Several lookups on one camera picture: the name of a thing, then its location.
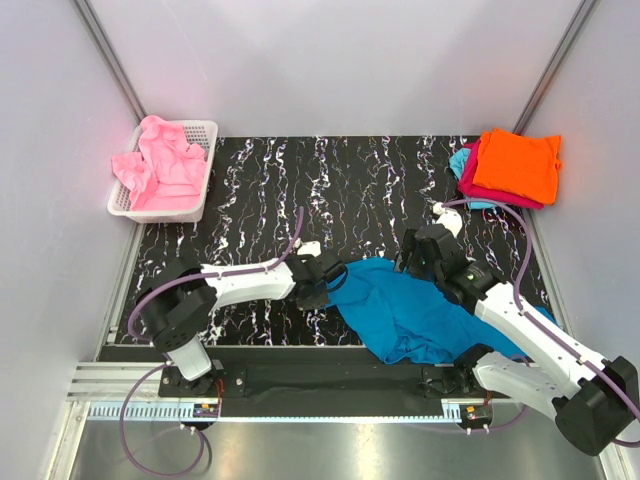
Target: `purple tube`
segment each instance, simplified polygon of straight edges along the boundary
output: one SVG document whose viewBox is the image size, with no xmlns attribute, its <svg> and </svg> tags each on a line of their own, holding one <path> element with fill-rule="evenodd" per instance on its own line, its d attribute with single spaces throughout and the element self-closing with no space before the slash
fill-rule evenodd
<svg viewBox="0 0 640 480">
<path fill-rule="evenodd" d="M 140 470 L 141 472 L 144 472 L 144 473 L 148 473 L 149 475 L 154 475 L 154 476 L 160 477 L 160 478 L 180 478 L 180 477 L 184 477 L 185 475 L 188 475 L 194 468 L 196 468 L 196 466 L 198 465 L 198 463 L 200 463 L 200 460 L 202 459 L 202 455 L 204 454 L 204 447 L 205 447 L 205 443 L 206 443 L 206 438 L 205 438 L 204 434 L 200 430 L 195 430 L 195 432 L 198 434 L 198 437 L 200 438 L 200 451 L 198 452 L 198 455 L 196 455 L 196 459 L 186 469 L 184 469 L 181 472 L 177 472 L 177 473 L 156 472 L 155 470 L 151 470 L 150 468 L 147 468 L 144 465 L 142 465 L 133 456 L 133 453 L 131 452 L 131 450 L 129 449 L 129 446 L 127 445 L 127 439 L 126 439 L 125 434 L 124 434 L 124 414 L 125 414 L 125 412 L 127 410 L 127 405 L 129 404 L 129 401 L 131 400 L 131 397 L 133 396 L 135 391 L 138 389 L 138 387 L 140 387 L 140 385 L 142 385 L 147 378 L 149 378 L 154 373 L 163 370 L 167 366 L 168 366 L 167 364 L 162 364 L 162 365 L 157 366 L 156 368 L 152 369 L 151 371 L 145 373 L 142 377 L 140 377 L 140 380 L 138 380 L 135 383 L 135 385 L 133 386 L 131 391 L 125 397 L 124 402 L 122 403 L 122 409 L 120 410 L 120 417 L 118 418 L 118 427 L 119 427 L 119 430 L 120 430 L 120 443 L 122 444 L 122 449 L 124 450 L 124 454 L 127 456 L 127 459 L 129 459 L 129 461 L 138 470 Z"/>
<path fill-rule="evenodd" d="M 271 265 L 267 267 L 267 271 L 273 270 L 274 268 L 276 268 L 278 265 L 284 262 L 287 256 L 291 253 L 291 250 L 293 249 L 294 244 L 296 243 L 298 238 L 300 238 L 303 219 L 304 219 L 304 207 L 300 207 L 300 209 L 298 210 L 298 219 L 296 220 L 296 230 L 295 230 L 295 233 L 293 234 L 293 237 L 291 238 L 291 241 L 289 242 L 289 245 L 287 245 L 287 248 L 285 249 L 284 253 L 275 262 L 273 262 Z M 140 303 L 138 303 L 138 305 L 136 305 L 136 307 L 131 312 L 131 315 L 129 315 L 129 319 L 127 320 L 127 330 L 129 332 L 129 335 L 131 335 L 136 340 L 151 341 L 150 338 L 147 338 L 135 331 L 136 318 L 138 318 L 138 316 L 140 315 L 140 312 L 142 312 L 142 309 L 146 307 L 151 300 L 153 300 L 161 293 L 166 292 L 167 290 L 173 287 L 182 285 L 183 283 L 191 282 L 193 280 L 202 280 L 206 278 L 235 277 L 239 275 L 248 275 L 250 273 L 262 273 L 264 271 L 265 269 L 262 267 L 255 267 L 255 268 L 247 268 L 244 270 L 228 271 L 228 272 L 224 272 L 222 275 L 215 272 L 194 273 L 192 275 L 187 275 L 185 277 L 180 277 L 175 280 L 171 280 L 170 282 L 167 282 L 164 285 L 152 291 L 149 295 L 147 295 L 142 300 L 140 300 Z"/>
<path fill-rule="evenodd" d="M 513 217 L 518 221 L 518 223 L 522 226 L 522 229 L 524 230 L 524 233 L 527 238 L 527 247 L 526 247 L 524 259 L 522 260 L 522 266 L 520 267 L 520 270 L 518 271 L 518 275 L 516 276 L 516 281 L 513 284 L 513 300 L 516 306 L 520 310 L 522 310 L 522 301 L 520 300 L 520 284 L 522 283 L 522 278 L 524 277 L 525 270 L 529 265 L 529 260 L 531 259 L 531 250 L 532 250 L 531 232 L 529 231 L 529 226 L 527 225 L 527 222 L 524 221 L 524 218 L 522 218 L 514 209 L 512 209 L 508 205 L 505 205 L 504 203 L 500 203 L 500 202 L 495 202 L 493 200 L 487 200 L 485 198 L 465 198 L 462 200 L 453 200 L 451 202 L 444 203 L 443 206 L 452 207 L 455 205 L 461 205 L 469 202 L 488 202 L 488 203 L 492 203 L 493 205 L 496 205 L 497 207 L 502 208 L 503 210 L 513 215 Z M 560 345 L 572 357 L 574 357 L 576 360 L 580 360 L 580 354 L 571 345 L 569 345 L 567 342 L 565 342 L 560 337 L 558 337 L 553 331 L 548 329 L 542 322 L 538 321 L 529 312 L 524 312 L 524 316 L 529 321 L 531 321 L 536 327 L 542 330 L 544 334 L 546 334 L 554 342 Z M 609 387 L 611 387 L 611 389 L 616 393 L 616 395 L 620 397 L 620 400 L 622 400 L 624 404 L 629 408 L 629 410 L 631 410 L 633 415 L 636 417 L 636 420 L 640 421 L 640 409 L 636 404 L 633 403 L 633 401 L 629 398 L 629 396 L 618 385 L 616 385 L 616 383 L 611 378 L 605 375 L 604 372 L 600 370 L 598 367 L 596 367 L 593 363 L 591 363 L 590 361 L 586 361 L 584 362 L 584 364 L 587 366 L 587 368 L 589 368 L 589 370 L 591 370 L 595 375 L 600 377 L 607 385 L 609 385 Z M 629 447 L 629 448 L 640 447 L 640 440 L 635 442 L 627 442 L 625 440 L 614 440 L 613 443 L 615 443 L 616 445 Z"/>
</svg>

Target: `table surface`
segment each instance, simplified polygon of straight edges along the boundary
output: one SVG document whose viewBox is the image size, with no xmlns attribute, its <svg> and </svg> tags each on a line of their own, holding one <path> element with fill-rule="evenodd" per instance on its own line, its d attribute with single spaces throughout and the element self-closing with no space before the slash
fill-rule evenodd
<svg viewBox="0 0 640 480">
<path fill-rule="evenodd" d="M 496 409 L 496 424 L 514 407 Z M 143 465 L 160 472 L 186 468 L 198 442 L 175 425 L 128 422 L 127 440 Z M 448 429 L 451 434 L 427 428 Z M 530 411 L 514 427 L 467 437 L 454 426 L 408 424 L 218 423 L 205 430 L 209 451 L 192 476 L 211 480 L 601 480 L 597 458 L 560 435 L 548 418 Z M 74 480 L 148 479 L 126 460 L 117 422 L 88 421 L 76 456 Z"/>
<path fill-rule="evenodd" d="M 293 234 L 298 206 L 306 212 L 303 240 L 321 241 L 344 262 L 393 259 L 406 228 L 432 221 L 434 202 L 459 198 L 448 160 L 475 138 L 220 138 L 203 219 L 146 226 L 115 343 L 136 343 L 126 319 L 143 279 L 185 253 L 219 265 L 275 258 Z M 458 239 L 467 254 L 513 280 L 524 256 L 521 228 L 502 211 L 461 211 Z M 551 311 L 535 258 L 522 293 Z M 208 346 L 361 345 L 337 309 L 301 312 L 285 301 L 223 308 L 204 338 Z"/>
</svg>

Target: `black marble surface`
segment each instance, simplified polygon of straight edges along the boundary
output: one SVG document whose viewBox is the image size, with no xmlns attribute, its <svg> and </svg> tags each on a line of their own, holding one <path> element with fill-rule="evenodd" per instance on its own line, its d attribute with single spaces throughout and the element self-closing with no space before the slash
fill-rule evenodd
<svg viewBox="0 0 640 480">
<path fill-rule="evenodd" d="M 116 343 L 135 341 L 126 319 L 142 280 L 181 252 L 230 265 L 278 256 L 305 207 L 302 239 L 320 240 L 345 261 L 393 259 L 407 227 L 430 222 L 429 207 L 457 198 L 449 157 L 475 137 L 221 138 L 216 145 L 204 217 L 197 224 L 146 227 Z M 463 212 L 460 241 L 512 280 L 524 234 L 502 211 Z M 550 310 L 533 259 L 522 292 Z M 218 311 L 208 345 L 359 345 L 335 308 L 301 312 L 284 301 L 257 301 Z"/>
</svg>

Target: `red cloth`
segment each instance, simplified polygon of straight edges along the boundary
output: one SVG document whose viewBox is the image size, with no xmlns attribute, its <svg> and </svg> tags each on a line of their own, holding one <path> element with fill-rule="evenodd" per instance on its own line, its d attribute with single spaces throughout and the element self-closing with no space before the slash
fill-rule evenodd
<svg viewBox="0 0 640 480">
<path fill-rule="evenodd" d="M 544 205 L 540 202 L 536 202 L 535 200 L 530 200 L 514 193 L 490 190 L 488 188 L 474 185 L 473 177 L 478 169 L 478 150 L 480 149 L 480 140 L 469 145 L 469 148 L 471 148 L 471 154 L 469 155 L 469 160 L 467 160 L 467 165 L 464 167 L 464 172 L 462 172 L 462 177 L 460 177 L 460 181 L 458 182 L 458 190 L 468 197 L 486 198 L 489 200 L 495 200 L 496 202 L 508 203 L 509 205 L 517 205 L 518 207 L 542 210 Z"/>
</svg>

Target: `white wall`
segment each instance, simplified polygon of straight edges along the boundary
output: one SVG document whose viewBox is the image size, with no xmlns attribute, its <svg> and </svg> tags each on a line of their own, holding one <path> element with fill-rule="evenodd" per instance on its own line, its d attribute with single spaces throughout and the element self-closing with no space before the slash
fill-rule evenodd
<svg viewBox="0 0 640 480">
<path fill-rule="evenodd" d="M 579 0 L 92 0 L 150 113 L 226 136 L 512 128 Z"/>
<path fill-rule="evenodd" d="M 35 479 L 95 351 L 130 225 L 106 211 L 134 127 L 71 2 L 0 12 L 0 477 Z"/>
<path fill-rule="evenodd" d="M 535 218 L 575 334 L 640 368 L 638 18 L 636 0 L 600 2 L 526 134 L 564 136 L 558 202 Z"/>
</svg>

